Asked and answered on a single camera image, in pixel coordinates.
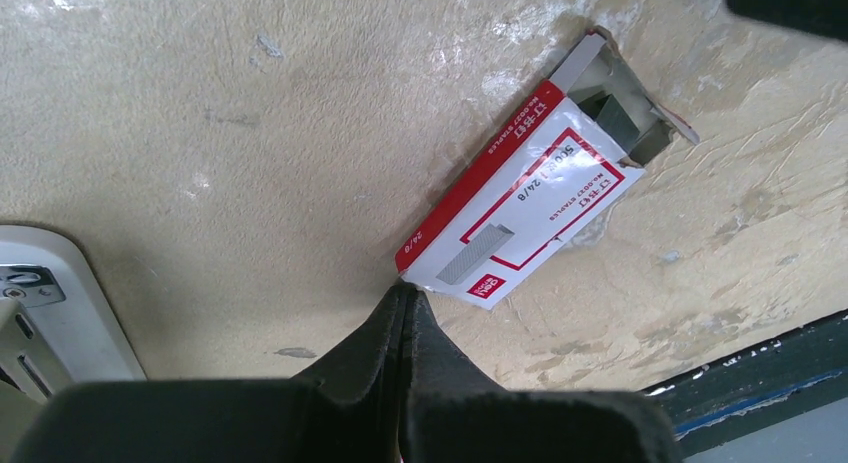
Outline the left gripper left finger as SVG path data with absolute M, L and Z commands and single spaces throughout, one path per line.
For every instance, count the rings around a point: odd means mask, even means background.
M 392 286 L 290 378 L 79 384 L 44 407 L 15 462 L 397 462 L 401 326 Z

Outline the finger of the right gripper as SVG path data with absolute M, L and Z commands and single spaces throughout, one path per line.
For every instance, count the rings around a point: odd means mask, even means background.
M 725 0 L 737 16 L 847 42 L 847 0 Z

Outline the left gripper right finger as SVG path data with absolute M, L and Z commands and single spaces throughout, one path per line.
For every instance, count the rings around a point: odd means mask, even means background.
M 648 397 L 507 390 L 445 334 L 423 291 L 408 292 L 405 461 L 682 461 L 669 418 Z

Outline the red staple box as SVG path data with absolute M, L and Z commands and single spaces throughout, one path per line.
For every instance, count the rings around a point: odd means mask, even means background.
M 607 95 L 640 130 L 629 153 L 594 120 Z M 648 92 L 611 34 L 589 29 L 401 246 L 400 278 L 493 307 L 619 199 L 676 137 L 700 141 Z

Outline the grey staple strip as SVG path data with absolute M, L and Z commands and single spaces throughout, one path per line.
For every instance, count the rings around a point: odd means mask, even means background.
M 603 96 L 597 102 L 594 117 L 597 125 L 609 135 L 620 148 L 629 153 L 636 146 L 640 130 L 613 95 Z

